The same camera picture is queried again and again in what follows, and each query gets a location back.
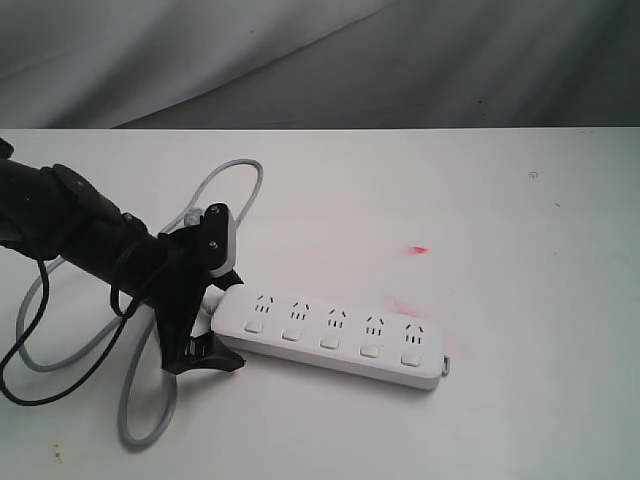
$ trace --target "white tabletop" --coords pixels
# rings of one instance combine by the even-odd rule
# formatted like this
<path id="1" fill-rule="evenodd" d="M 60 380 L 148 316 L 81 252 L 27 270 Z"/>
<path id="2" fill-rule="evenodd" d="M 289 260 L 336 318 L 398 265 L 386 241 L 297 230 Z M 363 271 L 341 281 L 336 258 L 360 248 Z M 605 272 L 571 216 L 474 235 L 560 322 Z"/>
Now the white tabletop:
<path id="1" fill-rule="evenodd" d="M 76 169 L 156 231 L 216 165 L 252 157 L 264 188 L 238 232 L 247 283 L 410 310 L 441 324 L 451 375 L 431 394 L 247 355 L 235 374 L 179 377 L 150 450 L 117 440 L 118 396 L 144 311 L 88 384 L 53 405 L 0 398 L 7 479 L 637 478 L 640 129 L 331 132 L 0 131 L 14 159 Z M 223 174 L 203 204 L 252 186 Z M 411 247 L 424 247 L 413 255 Z M 0 349 L 33 262 L 0 251 Z M 53 278 L 30 340 L 62 358 L 111 318 L 108 288 Z M 86 368 L 8 381 L 54 392 Z M 163 400 L 149 348 L 131 408 Z"/>

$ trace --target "black cable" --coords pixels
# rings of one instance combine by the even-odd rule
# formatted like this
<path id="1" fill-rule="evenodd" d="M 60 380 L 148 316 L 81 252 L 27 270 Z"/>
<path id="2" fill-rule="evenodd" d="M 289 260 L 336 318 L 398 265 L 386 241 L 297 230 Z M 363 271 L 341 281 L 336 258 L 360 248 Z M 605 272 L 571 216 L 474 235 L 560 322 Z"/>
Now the black cable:
<path id="1" fill-rule="evenodd" d="M 40 306 L 38 307 L 38 311 L 36 312 L 33 320 L 31 321 L 31 323 L 29 324 L 29 326 L 27 327 L 25 332 L 22 334 L 22 336 L 20 336 L 20 338 L 16 341 L 16 343 L 13 345 L 13 347 L 11 347 L 11 349 L 9 349 L 7 354 L 4 356 L 4 358 L 0 362 L 0 391 L 2 391 L 2 393 L 4 394 L 5 397 L 7 397 L 9 400 L 11 400 L 13 403 L 15 403 L 17 405 L 21 405 L 21 406 L 24 406 L 24 407 L 36 407 L 36 406 L 46 405 L 48 403 L 55 402 L 57 400 L 60 400 L 61 398 L 66 397 L 67 395 L 73 393 L 80 386 L 82 386 L 82 384 L 84 384 L 91 377 L 91 375 L 93 375 L 95 373 L 95 371 L 100 367 L 100 365 L 102 365 L 102 362 L 104 362 L 104 360 L 107 358 L 107 356 L 111 353 L 111 350 L 113 349 L 113 347 L 115 346 L 116 342 L 118 341 L 118 338 L 120 337 L 120 334 L 122 333 L 122 331 L 123 331 L 123 329 L 124 329 L 124 327 L 125 327 L 125 325 L 127 323 L 127 320 L 129 318 L 131 318 L 135 314 L 138 306 L 140 305 L 141 298 L 145 294 L 145 291 L 148 289 L 148 287 L 151 285 L 151 283 L 157 278 L 157 276 L 164 270 L 164 268 L 166 267 L 166 264 L 163 264 L 160 267 L 158 267 L 149 276 L 149 278 L 144 282 L 142 287 L 139 289 L 139 292 L 136 295 L 134 295 L 133 299 L 131 300 L 131 303 L 129 304 L 129 306 L 127 307 L 127 309 L 125 310 L 124 313 L 120 311 L 120 308 L 118 306 L 118 311 L 120 313 L 118 313 L 117 315 L 122 318 L 122 321 L 118 325 L 118 328 L 116 329 L 115 333 L 113 334 L 113 337 L 111 337 L 111 340 L 109 341 L 109 344 L 106 346 L 106 348 L 100 354 L 98 359 L 93 363 L 93 365 L 91 365 L 89 370 L 87 370 L 87 372 L 82 377 L 80 377 L 80 379 L 78 381 L 76 381 L 69 388 L 67 388 L 67 389 L 63 390 L 62 392 L 57 393 L 55 395 L 51 395 L 50 397 L 45 397 L 45 398 L 41 398 L 41 399 L 38 399 L 38 400 L 25 400 L 23 398 L 17 397 L 16 395 L 14 395 L 11 392 L 11 390 L 9 390 L 9 388 L 7 387 L 7 384 L 4 381 L 4 372 L 5 372 L 5 369 L 7 367 L 7 364 L 11 361 L 13 356 L 18 352 L 18 350 L 22 347 L 22 345 L 24 345 L 24 343 L 31 336 L 31 334 L 34 332 L 34 330 L 36 329 L 36 327 L 38 326 L 38 324 L 42 320 L 42 317 L 44 316 L 44 313 L 45 313 L 45 311 L 47 309 L 47 305 L 49 303 L 50 284 L 49 284 L 49 275 L 47 273 L 47 268 L 46 268 L 46 266 L 44 264 L 44 260 L 42 259 L 42 257 L 38 253 L 38 250 L 35 247 L 35 245 L 33 244 L 33 242 L 31 241 L 31 239 L 28 238 L 24 234 L 24 232 L 22 231 L 22 229 L 20 228 L 20 226 L 17 223 L 13 222 L 11 219 L 7 219 L 7 220 L 16 229 L 16 231 L 24 238 L 24 240 L 26 241 L 26 243 L 27 243 L 27 245 L 28 245 L 33 257 L 34 257 L 34 259 L 35 259 L 35 261 L 38 264 L 38 269 L 40 270 L 40 278 L 42 279 L 42 299 L 40 300 Z M 136 243 L 132 247 L 130 247 L 127 250 L 125 250 L 125 252 L 123 252 L 123 254 L 120 256 L 120 258 L 118 259 L 118 262 L 117 262 L 117 265 L 119 267 L 121 267 L 124 264 L 124 261 L 126 261 L 126 259 L 128 259 L 128 257 L 131 255 L 131 252 L 135 249 L 135 247 L 137 245 L 138 244 Z M 112 285 L 111 285 L 111 296 L 112 296 L 112 298 L 113 298 L 114 290 L 115 290 L 115 292 L 117 294 L 118 293 L 117 285 L 114 282 L 112 282 Z"/>

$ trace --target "power strip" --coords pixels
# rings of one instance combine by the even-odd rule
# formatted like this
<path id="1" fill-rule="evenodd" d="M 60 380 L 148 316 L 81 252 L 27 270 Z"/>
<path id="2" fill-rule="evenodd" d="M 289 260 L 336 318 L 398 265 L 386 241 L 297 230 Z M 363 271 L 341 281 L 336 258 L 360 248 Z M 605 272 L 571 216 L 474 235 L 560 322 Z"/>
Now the power strip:
<path id="1" fill-rule="evenodd" d="M 432 322 L 246 285 L 227 290 L 212 328 L 231 348 L 423 390 L 449 368 Z"/>

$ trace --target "red stain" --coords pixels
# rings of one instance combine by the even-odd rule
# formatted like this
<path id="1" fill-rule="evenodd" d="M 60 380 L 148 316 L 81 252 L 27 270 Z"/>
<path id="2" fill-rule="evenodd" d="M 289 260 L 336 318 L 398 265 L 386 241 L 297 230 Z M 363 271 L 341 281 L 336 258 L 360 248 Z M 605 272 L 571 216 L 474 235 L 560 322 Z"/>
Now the red stain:
<path id="1" fill-rule="evenodd" d="M 402 303 L 400 300 L 398 300 L 395 297 L 392 297 L 391 295 L 387 295 L 387 298 L 391 301 L 391 303 L 393 304 L 393 308 L 392 310 L 396 313 L 399 313 L 401 315 L 408 315 L 410 317 L 415 317 L 415 318 L 424 318 L 424 315 L 422 315 L 420 312 L 418 312 L 417 310 L 414 310 L 413 308 L 411 308 L 409 305 Z"/>
<path id="2" fill-rule="evenodd" d="M 426 247 L 409 247 L 407 248 L 407 255 L 422 255 L 429 251 Z"/>

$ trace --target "gray backdrop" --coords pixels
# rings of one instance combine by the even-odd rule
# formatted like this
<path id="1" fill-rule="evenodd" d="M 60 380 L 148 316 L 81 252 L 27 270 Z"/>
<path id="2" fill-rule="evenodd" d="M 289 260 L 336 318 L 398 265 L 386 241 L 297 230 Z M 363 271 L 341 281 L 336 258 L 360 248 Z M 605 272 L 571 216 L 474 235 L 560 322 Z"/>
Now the gray backdrop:
<path id="1" fill-rule="evenodd" d="M 0 127 L 640 125 L 637 0 L 0 0 Z"/>

